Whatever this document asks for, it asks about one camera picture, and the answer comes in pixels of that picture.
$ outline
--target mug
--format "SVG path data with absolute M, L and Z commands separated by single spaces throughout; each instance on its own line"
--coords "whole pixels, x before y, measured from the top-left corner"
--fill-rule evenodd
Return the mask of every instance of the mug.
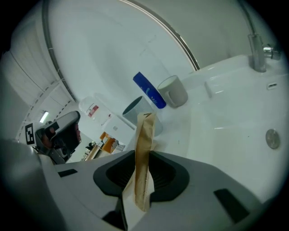
M 184 85 L 176 75 L 164 80 L 158 86 L 158 91 L 171 107 L 181 106 L 188 100 L 188 94 Z
M 128 121 L 137 126 L 137 116 L 141 112 L 154 112 L 149 102 L 143 96 L 135 99 L 122 113 Z M 163 131 L 163 125 L 158 117 L 155 118 L 155 132 L 154 135 L 158 136 Z
M 155 89 L 155 87 L 141 72 L 137 73 L 133 80 L 159 109 L 162 109 L 167 105 L 157 89 Z

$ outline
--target white bottle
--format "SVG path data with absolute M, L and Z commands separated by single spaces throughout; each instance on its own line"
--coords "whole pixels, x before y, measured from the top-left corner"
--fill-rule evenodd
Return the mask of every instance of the white bottle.
M 100 125 L 103 125 L 111 116 L 111 112 L 92 96 L 88 96 L 80 101 L 79 109 Z

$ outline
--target faucet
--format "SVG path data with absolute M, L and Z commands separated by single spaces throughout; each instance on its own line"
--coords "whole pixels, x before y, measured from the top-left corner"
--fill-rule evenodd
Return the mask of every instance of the faucet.
M 261 36 L 256 32 L 255 26 L 251 19 L 250 14 L 245 8 L 243 1 L 238 0 L 238 3 L 244 14 L 244 18 L 249 27 L 250 34 L 248 35 L 252 57 L 253 57 L 253 69 L 257 72 L 266 72 L 266 60 L 265 58 L 271 58 L 279 60 L 281 57 L 281 47 L 272 47 L 270 44 L 264 46 Z

